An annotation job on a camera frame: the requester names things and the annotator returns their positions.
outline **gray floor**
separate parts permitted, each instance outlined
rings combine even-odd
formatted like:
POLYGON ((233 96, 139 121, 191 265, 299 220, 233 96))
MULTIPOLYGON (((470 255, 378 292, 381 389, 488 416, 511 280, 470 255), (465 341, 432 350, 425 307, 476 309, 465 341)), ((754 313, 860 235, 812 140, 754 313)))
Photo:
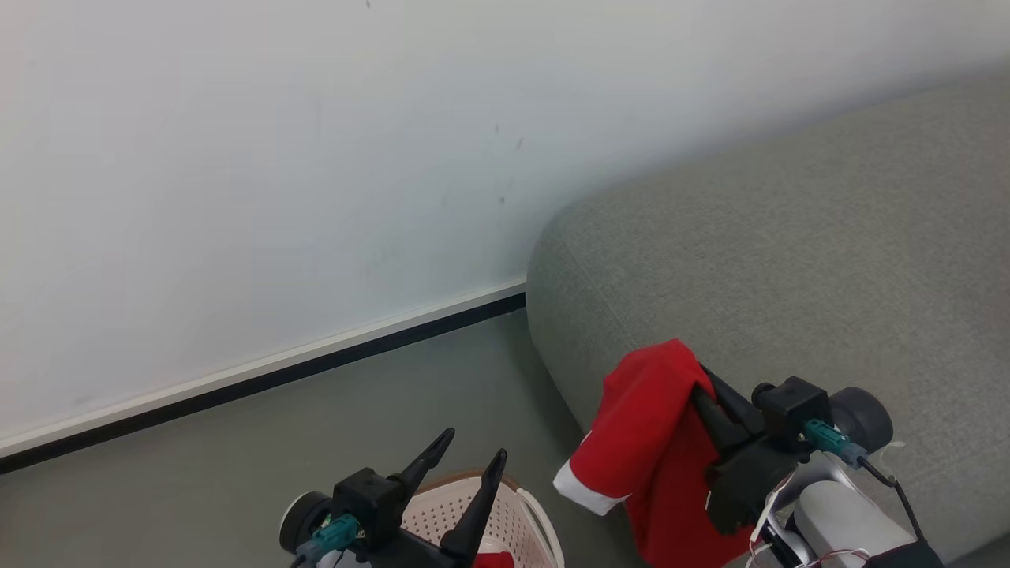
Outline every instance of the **gray floor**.
POLYGON ((504 447, 569 566, 642 566, 622 515, 596 517, 550 486, 582 434, 524 312, 4 476, 0 566, 287 566, 277 529, 294 497, 362 467, 398 471, 447 427, 456 441, 429 479, 504 447))

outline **plastic basket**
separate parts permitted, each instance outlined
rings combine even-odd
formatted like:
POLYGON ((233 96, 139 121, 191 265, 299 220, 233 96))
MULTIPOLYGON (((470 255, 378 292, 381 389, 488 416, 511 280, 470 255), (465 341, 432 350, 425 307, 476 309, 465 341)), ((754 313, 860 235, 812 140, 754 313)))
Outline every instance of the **plastic basket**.
MULTIPOLYGON (((403 513, 403 528, 437 545, 481 488, 481 473, 461 473, 418 491, 403 513)), ((565 568, 558 535, 543 507, 508 476, 498 486, 481 552, 508 552, 516 568, 565 568)))

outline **basket rim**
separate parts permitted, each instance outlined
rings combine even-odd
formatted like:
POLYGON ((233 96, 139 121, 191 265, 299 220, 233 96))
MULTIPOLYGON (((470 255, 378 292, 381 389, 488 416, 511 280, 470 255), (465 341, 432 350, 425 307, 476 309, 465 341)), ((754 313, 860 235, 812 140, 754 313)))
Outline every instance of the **basket rim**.
MULTIPOLYGON (((444 487, 450 483, 456 483, 457 481, 463 481, 464 479, 472 479, 475 477, 480 478, 482 475, 484 475, 483 469, 468 469, 461 471, 459 473, 446 475, 445 477, 442 477, 437 481, 433 481, 430 485, 425 485, 424 487, 421 487, 420 489, 417 490, 417 493, 415 493, 415 495, 420 495, 421 493, 426 493, 428 491, 431 491, 432 489, 444 487)), ((519 489, 522 489, 522 486, 519 485, 519 482, 509 477, 508 474, 502 474, 502 485, 505 485, 512 491, 518 491, 519 489)))

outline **gray fabric upholstery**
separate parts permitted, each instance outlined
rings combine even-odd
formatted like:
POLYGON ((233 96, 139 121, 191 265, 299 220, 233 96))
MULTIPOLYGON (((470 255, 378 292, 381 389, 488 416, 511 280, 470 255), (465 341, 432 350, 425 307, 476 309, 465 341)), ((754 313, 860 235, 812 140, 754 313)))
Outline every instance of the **gray fabric upholstery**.
POLYGON ((527 304, 584 429, 622 356, 679 337, 744 393, 798 375, 877 394, 945 560, 1010 533, 1010 76, 578 203, 545 229, 527 304))

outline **cable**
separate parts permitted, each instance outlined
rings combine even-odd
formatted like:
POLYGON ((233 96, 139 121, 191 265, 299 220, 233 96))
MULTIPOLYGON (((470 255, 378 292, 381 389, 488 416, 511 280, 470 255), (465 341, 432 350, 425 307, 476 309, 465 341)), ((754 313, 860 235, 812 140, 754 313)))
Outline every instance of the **cable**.
POLYGON ((915 531, 916 540, 925 542, 926 537, 922 534, 922 529, 919 527, 919 519, 915 518, 915 513, 912 512, 912 504, 908 502, 908 497, 905 496, 905 491, 901 488, 901 483, 898 483, 898 480, 895 479, 894 476, 884 477, 884 474, 878 471, 877 468, 870 463, 870 460, 860 458, 858 461, 860 465, 867 468, 870 475, 877 478, 877 481, 880 481, 888 487, 894 488, 894 490, 898 493, 898 498, 901 499, 901 506, 905 507, 905 513, 908 514, 908 519, 912 523, 912 530, 915 531))

